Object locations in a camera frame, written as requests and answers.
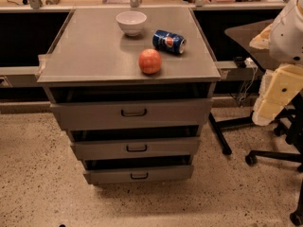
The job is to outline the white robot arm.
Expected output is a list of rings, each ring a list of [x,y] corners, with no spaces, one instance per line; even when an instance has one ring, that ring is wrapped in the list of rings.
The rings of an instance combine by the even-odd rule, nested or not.
[[[253,108],[253,122],[266,126],[303,89],[303,0],[290,0],[250,46],[268,46],[270,57],[279,62],[263,75]]]

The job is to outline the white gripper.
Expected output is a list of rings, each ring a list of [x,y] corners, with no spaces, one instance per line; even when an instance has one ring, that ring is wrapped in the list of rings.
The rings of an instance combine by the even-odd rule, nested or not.
[[[303,66],[282,63],[262,77],[252,120],[258,126],[269,125],[294,97],[303,90]]]

